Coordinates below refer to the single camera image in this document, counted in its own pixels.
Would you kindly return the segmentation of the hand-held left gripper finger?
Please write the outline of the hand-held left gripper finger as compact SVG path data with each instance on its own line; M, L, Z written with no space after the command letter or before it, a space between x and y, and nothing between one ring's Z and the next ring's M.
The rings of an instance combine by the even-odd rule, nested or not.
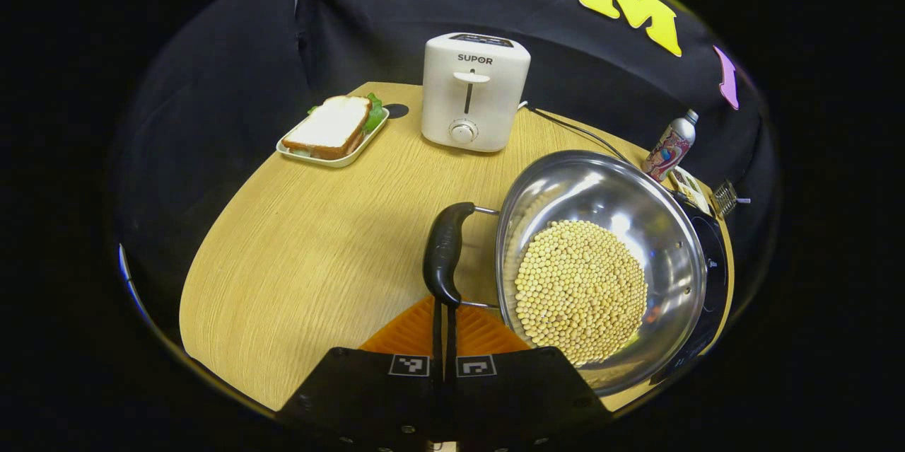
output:
M447 306L444 439L457 443L583 443L614 416L559 349L457 352Z
M417 339L393 352L333 347L278 411L278 421L319 443L428 443L442 380L442 307L432 297L405 311L379 340Z

